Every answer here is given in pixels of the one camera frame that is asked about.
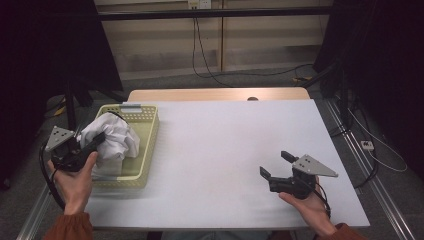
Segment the sleeve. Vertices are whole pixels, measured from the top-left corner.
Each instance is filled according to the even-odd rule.
[[[93,226],[88,213],[62,215],[47,231],[44,240],[88,240],[93,239]]]
[[[329,237],[316,237],[317,240],[363,240],[367,239],[361,236],[358,232],[350,228],[345,223],[336,225],[337,232]]]

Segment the hand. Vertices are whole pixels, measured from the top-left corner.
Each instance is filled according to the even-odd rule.
[[[318,185],[316,191],[321,193]],[[315,193],[311,193],[306,199],[297,199],[293,195],[281,192],[278,196],[295,207],[302,215],[303,220],[315,231],[320,237],[331,236],[337,229],[331,223],[325,211],[324,203]]]
[[[92,152],[88,156],[84,167],[79,172],[71,173],[57,170],[54,175],[54,179],[59,185],[65,200],[65,215],[84,212],[91,194],[91,170],[96,163],[97,155],[97,152]],[[48,165],[51,171],[55,171],[51,160],[49,160]]]

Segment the white cloth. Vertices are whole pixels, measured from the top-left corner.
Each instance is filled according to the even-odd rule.
[[[104,113],[81,131],[81,148],[101,132],[105,133],[106,139],[97,147],[99,155],[93,167],[92,177],[96,179],[100,176],[120,176],[124,158],[138,156],[140,138],[124,120],[112,113]]]

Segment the metal frame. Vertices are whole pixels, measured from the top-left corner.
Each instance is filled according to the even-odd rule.
[[[172,10],[145,12],[100,12],[98,14],[49,14],[47,18],[72,18],[77,21],[120,21],[146,19],[177,18],[220,18],[220,17],[264,17],[264,16],[301,16],[345,14],[359,10],[357,7],[291,7],[263,9],[207,9],[207,10]]]

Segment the cable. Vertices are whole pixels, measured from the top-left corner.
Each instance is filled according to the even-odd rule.
[[[359,106],[359,98],[358,98],[358,96],[355,96],[355,100],[354,100],[354,104],[353,104],[352,109],[353,109],[353,113],[351,112],[351,110],[349,110],[349,112],[352,115],[352,117],[355,116],[354,113],[356,112],[356,110],[359,109],[360,112],[361,112],[361,114],[362,114],[362,116],[363,116],[363,118],[365,119],[365,123],[366,123],[367,129],[370,129],[370,127],[368,125],[368,120],[366,118],[366,115],[363,113],[362,108]],[[369,173],[368,177],[362,183],[356,185],[354,188],[357,189],[357,188],[361,188],[361,187],[365,186],[365,184],[367,184],[371,179],[373,179],[377,175],[378,170],[379,170],[379,162],[377,162],[377,161],[375,161],[373,159],[373,166],[372,166],[371,172]]]
[[[194,21],[195,26],[194,26],[194,43],[193,43],[193,46],[194,47],[193,47],[193,54],[192,54],[193,55],[192,56],[192,66],[193,66],[193,70],[194,70],[195,74],[197,76],[201,77],[201,78],[214,78],[215,79],[215,77],[219,77],[219,76],[235,76],[235,75],[269,77],[269,76],[276,76],[276,75],[285,74],[285,73],[288,73],[288,72],[296,71],[297,69],[302,68],[302,67],[312,66],[313,65],[312,63],[306,63],[306,64],[302,64],[302,65],[296,66],[296,67],[294,67],[292,69],[285,70],[285,71],[282,71],[282,72],[276,72],[276,73],[263,73],[263,74],[261,74],[261,73],[220,73],[220,74],[212,74],[211,71],[209,70],[209,66],[207,64],[205,53],[204,53],[204,50],[203,50],[203,44],[202,44],[202,40],[201,40],[201,37],[200,37],[199,22],[198,22],[197,18],[193,18],[193,21]],[[209,73],[208,76],[200,75],[196,71],[196,68],[194,66],[195,65],[194,64],[194,53],[195,53],[195,50],[196,50],[196,27],[197,27],[198,39],[199,39],[199,43],[200,43],[200,47],[201,47],[201,51],[202,51],[202,55],[203,55],[203,60],[204,60],[204,62],[206,64],[206,68],[207,68],[208,73]]]
[[[41,168],[41,173],[43,174],[44,180],[47,183],[47,187],[50,190],[50,194],[53,196],[54,200],[56,201],[56,203],[62,208],[62,210],[65,209],[65,202],[63,201],[63,199],[60,197],[59,192],[57,191],[57,188],[53,182],[53,180],[50,180],[47,171],[46,171],[46,166],[44,164],[44,150],[46,149],[47,146],[47,142],[48,140],[45,140],[40,147],[40,151],[39,151],[39,164],[40,164],[40,168]]]
[[[350,112],[350,114],[353,116],[353,118],[355,119],[355,121],[359,124],[359,126],[361,126],[371,137],[373,137],[375,140],[379,141],[381,144],[383,144],[384,146],[386,146],[388,149],[390,149],[392,152],[394,152],[404,163],[405,163],[405,169],[404,170],[397,170],[400,172],[404,172],[406,171],[406,169],[408,168],[408,165],[406,164],[405,160],[403,159],[403,157],[397,153],[395,150],[393,150],[389,145],[385,144],[383,141],[381,141],[379,138],[377,138],[376,136],[374,136],[372,133],[370,133],[360,122],[359,120],[355,117],[355,115],[350,111],[350,109],[348,109],[348,111]]]
[[[203,44],[202,44],[202,40],[201,40],[201,37],[200,37],[199,21],[197,20],[197,18],[193,18],[193,23],[194,23],[194,38],[193,38],[193,57],[192,57],[192,64],[193,64],[193,70],[194,70],[194,72],[196,73],[196,75],[197,75],[197,76],[202,77],[201,75],[199,75],[199,74],[197,73],[196,68],[195,68],[195,66],[194,66],[194,53],[195,53],[195,51],[196,51],[196,25],[197,25],[197,36],[198,36],[198,38],[199,38],[199,43],[200,43],[200,48],[201,48],[201,50],[202,50],[203,60],[204,60],[204,62],[205,62],[206,69],[208,70],[210,77],[212,77],[212,78],[213,78],[213,80],[215,80],[215,82],[217,82],[217,83],[219,83],[219,84],[221,84],[221,85],[224,85],[224,86],[226,86],[226,87],[230,87],[230,88],[232,88],[233,86],[230,86],[230,85],[228,85],[228,84],[225,84],[225,83],[223,83],[223,82],[218,81],[218,79],[216,79],[216,78],[215,78],[215,76],[214,76],[214,75],[211,73],[211,71],[209,70],[208,62],[206,61],[205,52],[204,52],[204,50],[203,50]]]
[[[371,154],[370,150],[368,150],[368,153],[370,154],[370,156],[371,156],[371,157],[372,157],[375,161],[379,162],[381,165],[383,165],[383,166],[385,166],[386,168],[389,168],[389,169],[391,169],[391,170],[393,170],[393,171],[395,171],[395,172],[405,172],[405,171],[408,169],[408,165],[407,165],[406,163],[405,163],[405,168],[404,168],[404,169],[396,169],[396,168],[390,167],[390,166],[388,166],[387,164],[385,164],[385,163],[381,162],[380,160],[378,160],[376,157],[374,157],[374,156]]]

